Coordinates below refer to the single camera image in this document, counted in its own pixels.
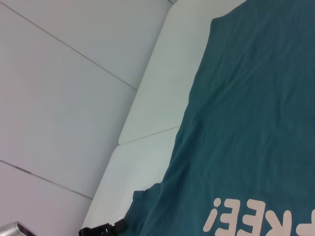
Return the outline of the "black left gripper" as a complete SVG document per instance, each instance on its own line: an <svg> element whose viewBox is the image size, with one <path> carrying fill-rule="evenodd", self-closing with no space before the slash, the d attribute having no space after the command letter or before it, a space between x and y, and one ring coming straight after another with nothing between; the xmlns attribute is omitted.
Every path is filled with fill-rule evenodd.
<svg viewBox="0 0 315 236"><path fill-rule="evenodd" d="M126 222L121 219L113 225L104 224L94 228L85 227L78 232L78 236L110 236L111 234L121 234L126 230Z"/></svg>

